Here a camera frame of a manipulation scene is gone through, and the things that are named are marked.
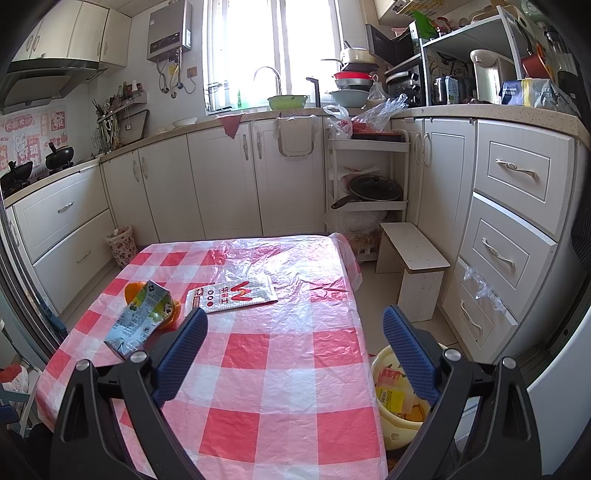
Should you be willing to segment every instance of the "blue gripper pad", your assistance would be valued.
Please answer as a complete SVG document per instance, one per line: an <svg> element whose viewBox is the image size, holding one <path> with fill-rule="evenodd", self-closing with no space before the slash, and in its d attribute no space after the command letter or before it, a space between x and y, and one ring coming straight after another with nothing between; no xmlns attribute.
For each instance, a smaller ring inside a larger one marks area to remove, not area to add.
<svg viewBox="0 0 591 480"><path fill-rule="evenodd" d="M165 333L151 352L154 365L152 398L160 408L176 397L207 335L207 314L193 309L175 331Z"/></svg>
<svg viewBox="0 0 591 480"><path fill-rule="evenodd" d="M398 307L384 310L384 335L392 351L404 368L414 392L434 406L441 395L437 388L437 369L407 322Z"/></svg>

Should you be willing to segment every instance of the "range hood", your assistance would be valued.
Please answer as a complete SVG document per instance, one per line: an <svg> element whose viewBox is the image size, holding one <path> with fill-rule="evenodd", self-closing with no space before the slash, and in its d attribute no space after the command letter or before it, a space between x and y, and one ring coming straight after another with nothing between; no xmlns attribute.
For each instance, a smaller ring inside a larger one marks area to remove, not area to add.
<svg viewBox="0 0 591 480"><path fill-rule="evenodd" d="M29 59L13 61L0 82L0 111L47 105L64 98L74 88L89 82L104 70L97 61L74 59Z"/></svg>

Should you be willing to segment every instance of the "green bowl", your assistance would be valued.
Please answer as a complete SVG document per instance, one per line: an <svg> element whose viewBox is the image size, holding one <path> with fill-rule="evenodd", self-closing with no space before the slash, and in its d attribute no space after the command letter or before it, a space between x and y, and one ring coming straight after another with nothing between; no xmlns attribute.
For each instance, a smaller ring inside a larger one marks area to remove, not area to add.
<svg viewBox="0 0 591 480"><path fill-rule="evenodd" d="M271 110L290 110L304 108L307 99L307 95L275 95L267 100Z"/></svg>

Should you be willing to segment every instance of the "black pot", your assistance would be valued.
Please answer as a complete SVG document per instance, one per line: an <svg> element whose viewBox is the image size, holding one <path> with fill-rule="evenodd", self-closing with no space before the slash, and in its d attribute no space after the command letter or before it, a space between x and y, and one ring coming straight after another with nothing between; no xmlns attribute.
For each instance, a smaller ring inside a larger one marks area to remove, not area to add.
<svg viewBox="0 0 591 480"><path fill-rule="evenodd" d="M74 158L73 147L68 147L66 145L56 149L56 146L52 142L49 142L49 148L51 148L51 153L45 157L45 166L49 170L57 170L58 168L62 168L68 165L70 160Z"/></svg>

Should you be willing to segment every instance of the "table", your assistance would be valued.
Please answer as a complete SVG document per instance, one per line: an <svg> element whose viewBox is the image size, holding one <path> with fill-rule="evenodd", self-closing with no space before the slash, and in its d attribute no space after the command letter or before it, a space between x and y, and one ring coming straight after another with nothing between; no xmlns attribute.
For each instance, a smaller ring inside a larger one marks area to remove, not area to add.
<svg viewBox="0 0 591 480"><path fill-rule="evenodd" d="M155 244L83 315L39 379L52 428L76 362L120 360L103 340L130 281L152 280L184 305L211 283L269 274L278 301L210 314L209 333L163 413L208 480L368 479L387 475L374 384L343 236ZM184 317L181 313L179 324ZM136 468L154 476L122 400L113 402Z"/></svg>

